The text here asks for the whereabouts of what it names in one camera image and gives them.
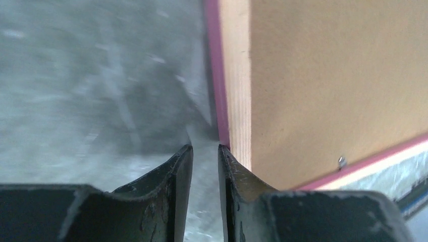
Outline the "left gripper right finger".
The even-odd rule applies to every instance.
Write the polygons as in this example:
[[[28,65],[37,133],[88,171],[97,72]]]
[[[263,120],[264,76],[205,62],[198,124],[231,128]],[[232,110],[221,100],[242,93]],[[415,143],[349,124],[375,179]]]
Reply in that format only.
[[[397,205],[373,191],[279,191],[218,147],[225,241],[413,241]]]

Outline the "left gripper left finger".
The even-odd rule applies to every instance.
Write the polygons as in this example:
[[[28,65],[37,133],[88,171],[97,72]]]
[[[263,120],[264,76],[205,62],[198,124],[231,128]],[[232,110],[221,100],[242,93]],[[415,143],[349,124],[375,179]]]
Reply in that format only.
[[[2,184],[1,241],[183,241],[193,148],[112,192]]]

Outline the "pink picture frame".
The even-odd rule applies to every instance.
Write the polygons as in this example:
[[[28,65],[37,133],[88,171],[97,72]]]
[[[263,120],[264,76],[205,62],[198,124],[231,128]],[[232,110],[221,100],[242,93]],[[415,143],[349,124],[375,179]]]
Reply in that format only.
[[[219,61],[223,62],[224,71],[223,74],[216,75],[221,140],[230,146],[232,154],[250,171],[251,3],[252,1],[210,1],[207,4],[210,15],[220,19],[217,24],[210,25],[210,35],[213,38],[212,46],[220,46],[223,54],[212,58],[214,67]],[[337,189],[399,164],[426,149],[427,132],[353,163],[348,162],[345,157],[340,157],[335,170],[293,188]]]

